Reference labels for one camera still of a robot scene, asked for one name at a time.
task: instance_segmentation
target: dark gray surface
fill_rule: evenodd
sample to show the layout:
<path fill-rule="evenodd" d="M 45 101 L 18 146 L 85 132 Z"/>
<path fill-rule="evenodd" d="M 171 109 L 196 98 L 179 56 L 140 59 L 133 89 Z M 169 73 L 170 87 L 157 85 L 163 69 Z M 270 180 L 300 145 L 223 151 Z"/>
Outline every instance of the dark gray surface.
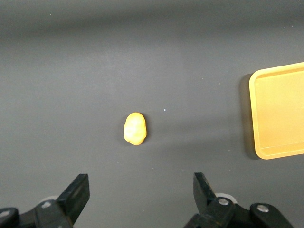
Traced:
<path fill-rule="evenodd" d="M 85 172 L 76 227 L 182 227 L 202 171 L 303 227 L 304 156 L 252 154 L 246 85 L 304 61 L 304 3 L 86 2 L 0 2 L 0 207 L 25 212 Z M 148 125 L 137 147 L 132 112 Z"/>

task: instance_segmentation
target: bolt head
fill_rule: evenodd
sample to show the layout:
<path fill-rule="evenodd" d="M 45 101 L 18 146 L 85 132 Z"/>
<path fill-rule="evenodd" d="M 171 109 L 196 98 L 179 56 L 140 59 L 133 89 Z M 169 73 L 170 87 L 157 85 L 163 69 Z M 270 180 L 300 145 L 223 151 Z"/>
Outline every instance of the bolt head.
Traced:
<path fill-rule="evenodd" d="M 5 216 L 8 216 L 10 214 L 10 211 L 9 210 L 6 210 L 6 211 L 4 211 L 4 212 L 1 212 L 0 213 L 0 218 L 3 218 L 3 217 L 5 217 Z"/>
<path fill-rule="evenodd" d="M 258 209 L 259 211 L 261 211 L 261 212 L 264 212 L 264 213 L 267 213 L 267 212 L 269 211 L 268 207 L 266 207 L 266 206 L 264 206 L 264 205 L 262 205 L 262 204 L 258 205 L 258 206 L 257 206 L 257 209 Z"/>
<path fill-rule="evenodd" d="M 219 199 L 218 202 L 223 206 L 227 206 L 229 204 L 229 201 L 223 198 Z"/>

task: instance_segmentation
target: yellow tray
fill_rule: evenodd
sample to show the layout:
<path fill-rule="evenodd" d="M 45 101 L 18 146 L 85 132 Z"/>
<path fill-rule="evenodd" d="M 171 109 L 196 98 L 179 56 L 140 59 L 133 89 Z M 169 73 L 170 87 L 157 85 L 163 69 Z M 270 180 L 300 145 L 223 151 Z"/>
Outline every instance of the yellow tray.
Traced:
<path fill-rule="evenodd" d="M 304 153 L 304 63 L 258 70 L 249 90 L 256 154 Z"/>

